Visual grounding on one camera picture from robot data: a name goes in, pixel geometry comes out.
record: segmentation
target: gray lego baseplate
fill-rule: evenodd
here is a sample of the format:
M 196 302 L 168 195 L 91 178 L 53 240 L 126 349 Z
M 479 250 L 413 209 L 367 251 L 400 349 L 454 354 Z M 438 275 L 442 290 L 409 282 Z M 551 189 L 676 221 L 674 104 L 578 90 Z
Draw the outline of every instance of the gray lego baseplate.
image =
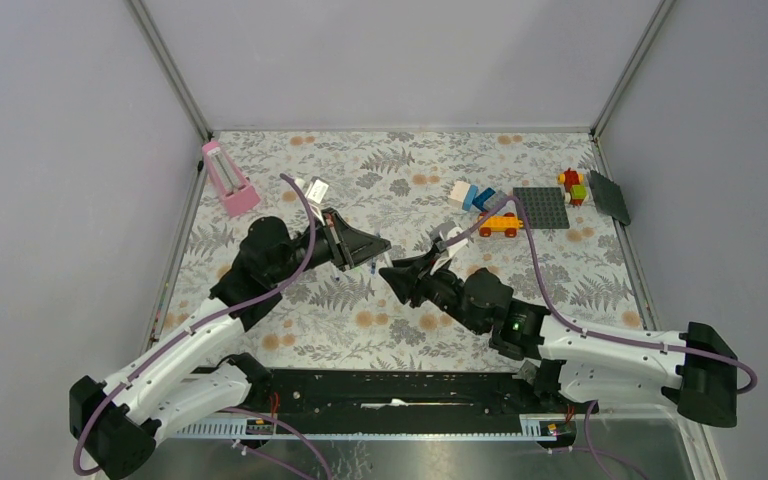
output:
M 616 218 L 623 225 L 631 223 L 620 186 L 596 170 L 590 170 L 590 193 L 600 213 Z
M 569 228 L 561 187 L 516 187 L 514 196 L 525 207 L 532 229 Z

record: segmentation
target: table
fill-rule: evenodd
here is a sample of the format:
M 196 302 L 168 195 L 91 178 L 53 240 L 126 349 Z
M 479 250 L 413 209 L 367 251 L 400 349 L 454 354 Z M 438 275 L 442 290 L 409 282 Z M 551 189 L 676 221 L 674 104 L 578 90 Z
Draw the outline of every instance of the table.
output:
M 424 253 L 427 232 L 446 220 L 467 227 L 467 213 L 446 201 L 457 180 L 510 192 L 519 186 L 554 186 L 567 168 L 596 168 L 586 134 L 475 132 L 222 132 L 219 142 L 263 199 L 253 211 L 229 219 L 206 185 L 188 239 L 160 335 L 180 324 L 230 268 L 248 225 L 264 215 L 284 219 L 291 231 L 307 220 L 280 173 L 320 176 L 331 188 L 325 206 L 347 222 L 391 241 L 392 258 Z M 567 206 L 568 230 L 538 230 L 535 242 L 558 308 L 575 318 L 642 328 L 616 230 L 592 202 Z M 452 270 L 466 277 L 487 267 L 518 298 L 543 303 L 525 235 L 477 235 L 458 253 Z M 399 304 L 368 265 L 335 281 L 327 266 L 305 273 L 260 323 L 204 359 L 251 352 L 270 367 L 377 370 L 513 371 L 521 362 L 487 347 L 429 302 Z

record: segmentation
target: pink holder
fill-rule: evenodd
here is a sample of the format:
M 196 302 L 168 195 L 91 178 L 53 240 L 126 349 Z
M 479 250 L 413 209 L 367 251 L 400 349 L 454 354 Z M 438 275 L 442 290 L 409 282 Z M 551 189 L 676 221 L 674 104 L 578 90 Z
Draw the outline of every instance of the pink holder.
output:
M 216 140 L 201 147 L 207 174 L 219 195 L 219 201 L 231 218 L 248 212 L 260 203 L 260 196 L 248 177 L 231 161 Z

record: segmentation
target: white wall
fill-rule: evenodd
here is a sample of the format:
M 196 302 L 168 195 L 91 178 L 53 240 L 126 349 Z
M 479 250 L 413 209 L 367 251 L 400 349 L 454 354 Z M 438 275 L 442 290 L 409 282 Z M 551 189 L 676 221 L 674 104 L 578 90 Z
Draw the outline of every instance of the white wall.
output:
M 197 146 L 125 2 L 0 2 L 0 480 L 74 478 L 69 387 L 137 354 Z
M 768 1 L 678 2 L 603 143 L 667 326 L 760 375 L 715 438 L 729 480 L 768 478 Z
M 214 130 L 589 126 L 658 0 L 147 0 Z

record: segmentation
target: white label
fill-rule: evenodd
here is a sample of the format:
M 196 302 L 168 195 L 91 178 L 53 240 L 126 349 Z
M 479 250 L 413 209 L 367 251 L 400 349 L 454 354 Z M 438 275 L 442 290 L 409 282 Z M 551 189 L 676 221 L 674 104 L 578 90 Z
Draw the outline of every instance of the white label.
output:
M 311 202 L 322 203 L 322 199 L 325 198 L 325 192 L 328 191 L 328 184 L 318 178 L 313 179 L 313 183 L 307 189 L 305 197 Z

